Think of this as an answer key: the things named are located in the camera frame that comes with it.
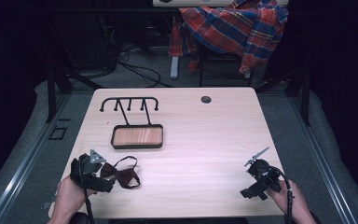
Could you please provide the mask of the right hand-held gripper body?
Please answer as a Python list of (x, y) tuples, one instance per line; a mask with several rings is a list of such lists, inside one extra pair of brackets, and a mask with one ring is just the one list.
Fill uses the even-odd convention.
[(256, 180), (255, 183), (258, 183), (264, 191), (273, 189), (279, 192), (282, 189), (278, 184), (281, 175), (279, 170), (270, 166), (267, 161), (260, 159), (260, 156), (267, 150), (269, 150), (269, 147), (256, 153), (244, 166), (249, 166), (247, 173)]

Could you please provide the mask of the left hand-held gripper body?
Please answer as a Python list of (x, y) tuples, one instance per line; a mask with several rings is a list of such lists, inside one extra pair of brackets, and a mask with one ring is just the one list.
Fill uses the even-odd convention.
[(81, 188), (87, 189), (92, 178), (100, 178), (96, 173), (102, 168), (106, 159), (94, 149), (84, 153), (71, 162), (70, 178)]

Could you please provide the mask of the dark red bow tie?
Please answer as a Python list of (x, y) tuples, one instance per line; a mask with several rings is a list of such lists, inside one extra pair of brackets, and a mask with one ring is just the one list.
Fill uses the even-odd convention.
[[(133, 164), (125, 169), (118, 169), (118, 166), (121, 162), (133, 160)], [(114, 177), (119, 185), (123, 189), (135, 189), (141, 185), (141, 179), (135, 172), (135, 167), (138, 164), (138, 160), (133, 156), (127, 156), (119, 161), (117, 161), (114, 165), (110, 163), (105, 163), (101, 169), (100, 177), (108, 178)]]

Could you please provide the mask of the black hook rack wooden tray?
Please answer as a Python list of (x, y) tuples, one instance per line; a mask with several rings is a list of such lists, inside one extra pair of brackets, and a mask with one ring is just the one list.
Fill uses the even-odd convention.
[[(153, 110), (159, 110), (159, 101), (156, 97), (108, 97), (101, 102), (100, 111), (102, 113), (109, 102), (114, 103), (113, 110), (120, 112), (124, 119), (123, 124), (118, 124), (113, 128), (111, 145), (114, 149), (161, 148), (163, 146), (163, 126), (152, 122), (148, 108), (148, 103), (153, 103)], [(127, 114), (132, 111), (133, 103), (145, 114), (145, 124), (130, 123)]]

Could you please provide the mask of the person's right hand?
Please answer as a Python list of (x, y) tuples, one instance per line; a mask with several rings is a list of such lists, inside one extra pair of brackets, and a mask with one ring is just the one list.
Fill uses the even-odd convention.
[[(305, 201), (305, 198), (298, 188), (295, 182), (292, 180), (288, 181), (292, 192), (292, 218), (296, 223), (299, 223), (301, 219), (303, 219), (307, 213), (309, 212), (309, 208)], [(278, 182), (280, 187), (282, 188), (279, 192), (268, 189), (267, 195), (272, 198), (272, 200), (278, 205), (278, 207), (287, 215), (288, 214), (288, 191), (289, 189), (286, 186), (286, 183), (283, 180)]]

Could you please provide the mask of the person's left hand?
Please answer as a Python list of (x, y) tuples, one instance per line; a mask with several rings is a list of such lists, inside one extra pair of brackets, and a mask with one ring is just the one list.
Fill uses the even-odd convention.
[(77, 212), (85, 201), (83, 189), (67, 176), (58, 184), (54, 211)]

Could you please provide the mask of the black metal stand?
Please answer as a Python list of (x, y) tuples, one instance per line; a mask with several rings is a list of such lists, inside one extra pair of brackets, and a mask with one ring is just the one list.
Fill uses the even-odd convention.
[(74, 87), (69, 81), (69, 78), (74, 78), (86, 86), (94, 90), (101, 89), (102, 86), (91, 81), (90, 79), (80, 75), (73, 69), (64, 65), (53, 65), (50, 67), (47, 77), (48, 83), (48, 117), (47, 122), (51, 122), (57, 114), (57, 100), (56, 89), (59, 89), (63, 94), (71, 94)]
[(267, 91), (284, 81), (288, 82), (284, 90), (287, 97), (301, 96), (300, 117), (307, 126), (310, 126), (310, 70), (307, 66), (300, 66), (279, 77), (275, 77), (261, 87), (256, 88), (255, 91), (258, 93)]

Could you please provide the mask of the black chair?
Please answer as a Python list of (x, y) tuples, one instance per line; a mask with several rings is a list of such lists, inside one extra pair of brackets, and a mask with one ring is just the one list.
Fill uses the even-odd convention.
[(232, 53), (216, 53), (200, 46), (200, 87), (250, 87), (253, 72), (239, 72), (241, 57)]

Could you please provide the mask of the red blue plaid shirt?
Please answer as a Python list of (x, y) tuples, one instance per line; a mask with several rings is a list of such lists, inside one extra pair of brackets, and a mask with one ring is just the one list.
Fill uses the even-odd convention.
[(169, 54), (191, 55), (199, 62), (198, 44), (216, 53), (241, 57), (239, 72), (248, 76), (267, 62), (282, 40), (288, 10), (276, 0), (234, 0), (223, 8), (182, 7), (172, 24)]

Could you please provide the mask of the black floor socket frame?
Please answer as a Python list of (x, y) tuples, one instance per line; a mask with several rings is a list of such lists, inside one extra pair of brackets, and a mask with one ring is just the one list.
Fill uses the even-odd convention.
[(49, 140), (62, 140), (67, 132), (67, 127), (59, 127), (55, 126), (50, 133), (48, 139)]

